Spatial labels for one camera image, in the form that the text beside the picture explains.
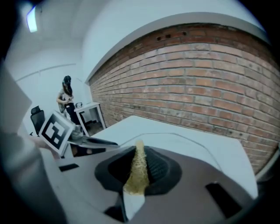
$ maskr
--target white table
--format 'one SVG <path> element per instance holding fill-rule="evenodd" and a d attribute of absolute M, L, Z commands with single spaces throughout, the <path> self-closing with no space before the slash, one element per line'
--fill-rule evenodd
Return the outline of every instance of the white table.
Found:
<path fill-rule="evenodd" d="M 100 110 L 100 107 L 99 107 L 99 103 L 92 102 L 92 103 L 88 103 L 88 104 L 86 104 L 85 106 L 82 106 L 82 107 L 80 107 L 80 108 L 75 108 L 74 111 L 76 112 L 76 114 L 77 114 L 77 116 L 78 116 L 78 119 L 79 119 L 79 121 L 80 121 L 80 124 L 81 124 L 81 126 L 82 126 L 82 128 L 83 128 L 83 130 L 84 130 L 84 133 L 86 134 L 86 136 L 89 137 L 89 134 L 88 134 L 87 129 L 86 129 L 85 126 L 84 126 L 84 123 L 83 123 L 83 121 L 82 121 L 82 119 L 81 119 L 81 115 L 80 115 L 80 113 L 83 112 L 83 111 L 85 111 L 85 110 L 90 110 L 91 116 L 92 116 L 93 114 L 94 114 L 95 116 L 97 115 L 97 120 L 98 120 L 99 122 L 101 122 L 103 129 L 106 128 L 105 123 L 104 123 L 104 120 L 103 120 L 103 117 L 102 117 L 102 114 L 101 114 L 101 110 Z"/>
<path fill-rule="evenodd" d="M 141 139 L 145 145 L 200 159 L 237 182 L 253 199 L 258 196 L 253 169 L 237 139 L 138 116 L 130 116 L 92 137 L 116 142 L 121 147 L 135 145 L 136 139 Z"/>

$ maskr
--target person's hand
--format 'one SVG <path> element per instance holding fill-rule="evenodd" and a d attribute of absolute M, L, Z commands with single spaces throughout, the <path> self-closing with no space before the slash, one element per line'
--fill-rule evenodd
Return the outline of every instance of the person's hand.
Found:
<path fill-rule="evenodd" d="M 63 101 L 63 104 L 64 104 L 64 105 L 69 104 L 69 103 L 70 103 L 69 100 L 64 100 L 64 101 Z"/>

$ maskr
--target white wall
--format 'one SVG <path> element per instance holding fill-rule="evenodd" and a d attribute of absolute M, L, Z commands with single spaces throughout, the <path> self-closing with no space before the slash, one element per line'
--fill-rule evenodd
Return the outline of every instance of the white wall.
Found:
<path fill-rule="evenodd" d="M 35 106 L 44 110 L 48 117 L 53 110 L 59 110 L 56 102 L 58 92 L 62 88 L 62 80 L 71 76 L 71 87 L 74 103 L 91 102 L 89 86 L 81 81 L 81 49 L 79 45 L 68 48 L 53 48 L 41 50 L 25 59 L 7 58 L 6 65 L 13 79 L 31 99 L 32 104 L 23 118 L 23 124 L 28 133 L 35 129 L 31 122 L 31 109 Z M 90 120 L 90 114 L 84 114 L 85 121 Z"/>
<path fill-rule="evenodd" d="M 166 26 L 196 22 L 236 27 L 266 40 L 259 22 L 235 0 L 111 0 L 84 38 L 83 81 L 138 37 Z"/>

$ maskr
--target person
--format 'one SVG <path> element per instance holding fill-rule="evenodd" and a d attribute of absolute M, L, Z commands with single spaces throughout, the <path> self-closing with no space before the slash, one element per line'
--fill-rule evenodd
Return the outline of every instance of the person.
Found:
<path fill-rule="evenodd" d="M 74 111 L 75 106 L 73 103 L 73 91 L 71 88 L 71 77 L 69 75 L 65 76 L 62 82 L 62 89 L 59 91 L 56 98 L 56 102 L 63 104 L 66 112 L 69 114 L 70 119 L 76 125 L 80 125 L 78 116 Z"/>

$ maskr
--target ceiling light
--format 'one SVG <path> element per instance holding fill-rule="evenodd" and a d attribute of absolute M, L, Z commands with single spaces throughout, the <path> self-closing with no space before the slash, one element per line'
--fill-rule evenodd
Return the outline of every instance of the ceiling light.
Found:
<path fill-rule="evenodd" d="M 31 11 L 26 16 L 27 25 L 28 25 L 29 31 L 31 33 L 37 31 L 36 18 L 35 18 L 35 8 L 36 8 L 36 6 L 34 8 L 32 8 Z"/>

